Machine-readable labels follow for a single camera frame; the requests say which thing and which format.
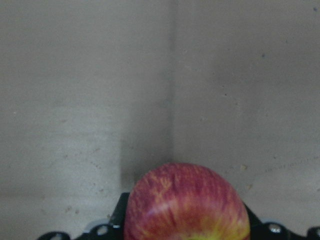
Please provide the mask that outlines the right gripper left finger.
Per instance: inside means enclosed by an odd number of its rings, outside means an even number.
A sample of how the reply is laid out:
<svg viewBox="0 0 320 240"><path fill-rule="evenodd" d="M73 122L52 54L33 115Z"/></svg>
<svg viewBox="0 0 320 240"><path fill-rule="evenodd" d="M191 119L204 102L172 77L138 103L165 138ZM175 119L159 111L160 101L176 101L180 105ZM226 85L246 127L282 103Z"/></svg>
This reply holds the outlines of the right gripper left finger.
<svg viewBox="0 0 320 240"><path fill-rule="evenodd" d="M74 240L123 240L126 209L130 193L123 192L110 218L93 221Z"/></svg>

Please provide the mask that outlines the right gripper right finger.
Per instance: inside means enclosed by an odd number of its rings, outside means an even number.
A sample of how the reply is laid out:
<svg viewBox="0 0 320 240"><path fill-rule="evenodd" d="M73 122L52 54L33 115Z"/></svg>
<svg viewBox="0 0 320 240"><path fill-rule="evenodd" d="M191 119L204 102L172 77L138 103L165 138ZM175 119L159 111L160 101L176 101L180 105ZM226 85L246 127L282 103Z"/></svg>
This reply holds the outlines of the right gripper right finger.
<svg viewBox="0 0 320 240"><path fill-rule="evenodd" d="M245 204L250 223L250 240L320 240L320 227L310 227L306 235L299 235L274 221L262 222Z"/></svg>

